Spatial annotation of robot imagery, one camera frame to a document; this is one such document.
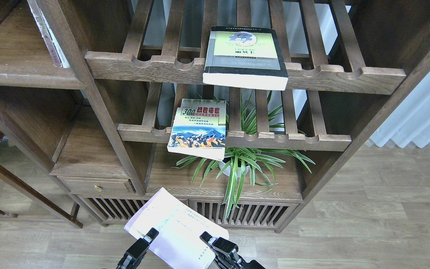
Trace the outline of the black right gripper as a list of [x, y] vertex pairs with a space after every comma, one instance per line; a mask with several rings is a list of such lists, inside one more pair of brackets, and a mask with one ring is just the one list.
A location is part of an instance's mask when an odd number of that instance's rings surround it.
[[[151, 228], [145, 237], [139, 238], [127, 249], [116, 269], [136, 269], [158, 234], [159, 231]], [[265, 269], [265, 267], [254, 259], [251, 262], [246, 262], [238, 255], [238, 246], [223, 237], [213, 237], [208, 232], [203, 232], [200, 235], [200, 239], [215, 252], [217, 266], [220, 269]]]

